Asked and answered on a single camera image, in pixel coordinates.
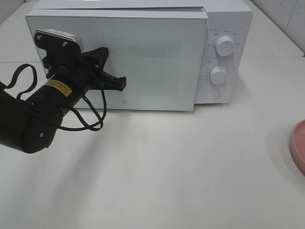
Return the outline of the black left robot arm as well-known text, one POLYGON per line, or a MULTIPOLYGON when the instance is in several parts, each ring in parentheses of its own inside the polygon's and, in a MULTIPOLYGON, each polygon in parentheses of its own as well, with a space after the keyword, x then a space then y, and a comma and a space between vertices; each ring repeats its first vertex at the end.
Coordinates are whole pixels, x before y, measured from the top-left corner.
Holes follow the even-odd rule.
POLYGON ((21 72, 30 66, 25 63, 15 70, 9 84, 0 86, 0 143, 27 154, 48 148, 57 130, 69 131, 62 126, 68 112, 73 112, 80 121, 79 131, 101 130, 105 114, 97 114, 97 122, 89 124, 75 105, 80 100, 89 103, 86 97, 89 90, 104 93, 123 91, 126 87, 126 77, 114 77, 104 71, 108 48, 85 52, 80 37, 52 29, 36 30, 33 39, 46 52, 42 63, 48 71, 47 82, 37 87, 37 71, 32 68, 33 80, 26 89, 30 96, 22 100, 21 94, 16 97, 8 94, 21 72))

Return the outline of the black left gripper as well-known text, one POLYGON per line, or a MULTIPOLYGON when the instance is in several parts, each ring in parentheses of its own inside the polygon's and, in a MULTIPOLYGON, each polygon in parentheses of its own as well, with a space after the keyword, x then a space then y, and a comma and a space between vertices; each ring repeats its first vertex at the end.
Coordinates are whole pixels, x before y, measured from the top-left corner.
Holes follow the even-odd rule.
POLYGON ((82 52, 81 37, 54 29, 37 29, 33 38, 35 45, 46 52, 78 54, 64 65, 47 60, 51 66, 49 80, 26 99, 31 110, 41 116, 64 117, 91 89, 120 92, 125 89, 125 76, 118 78, 103 71, 109 56, 107 48, 82 52))

